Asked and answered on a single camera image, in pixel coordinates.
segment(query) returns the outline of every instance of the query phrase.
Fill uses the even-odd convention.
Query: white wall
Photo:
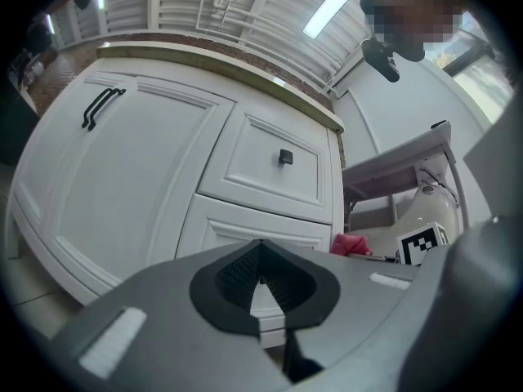
[[[452,125],[450,146],[458,161],[471,225],[485,221],[490,217],[489,208],[463,156],[485,133],[488,119],[474,100],[431,62],[416,64],[399,56],[395,60],[400,70],[399,82],[388,82],[372,67],[361,63],[338,85],[339,90],[350,89],[351,93],[333,101],[336,115],[345,123],[342,141],[346,165],[394,148],[428,131],[432,124],[448,120]],[[450,177],[448,182],[454,184]],[[411,196],[411,193],[395,196],[400,201],[400,216]],[[351,219],[352,229],[390,225],[387,205],[386,199],[357,205]]]

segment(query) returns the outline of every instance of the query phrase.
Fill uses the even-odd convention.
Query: drawer
[[[279,162],[280,150],[293,153]],[[304,114],[237,104],[212,152],[199,193],[258,210],[332,223],[327,129]]]
[[[324,254],[329,250],[330,226],[225,203],[195,194],[177,249],[177,258],[240,241],[271,238],[312,247]],[[262,331],[284,326],[284,314],[266,285],[258,284],[251,314],[260,319]]]

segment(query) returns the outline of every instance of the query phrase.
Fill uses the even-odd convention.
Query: cabinet panel
[[[86,135],[82,129],[85,110],[105,89],[127,80],[117,74],[90,73],[67,87],[37,125],[20,161],[15,184],[16,197],[35,230],[42,224],[66,154]]]
[[[332,168],[327,130],[286,106],[237,105],[212,153],[199,193],[330,224]],[[281,163],[280,150],[292,153]]]
[[[62,264],[98,294],[174,258],[190,197],[233,107],[172,82],[135,80],[70,162],[48,234]]]
[[[327,252],[330,226],[272,215],[195,194],[187,212],[177,258],[256,238],[271,238]],[[251,314],[261,319],[262,331],[284,325],[284,315],[266,285],[257,286]]]

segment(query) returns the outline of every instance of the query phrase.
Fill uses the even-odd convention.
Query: countertop edge
[[[132,41],[106,43],[96,49],[98,58],[145,58],[163,60],[205,69],[247,84],[283,101],[337,134],[344,132],[343,121],[317,101],[287,83],[273,81],[276,76],[218,52],[177,43]]]

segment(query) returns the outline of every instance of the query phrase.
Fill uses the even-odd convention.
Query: black drawer knob
[[[293,163],[293,153],[287,151],[286,149],[281,149],[279,151],[279,163],[280,164],[292,164]]]

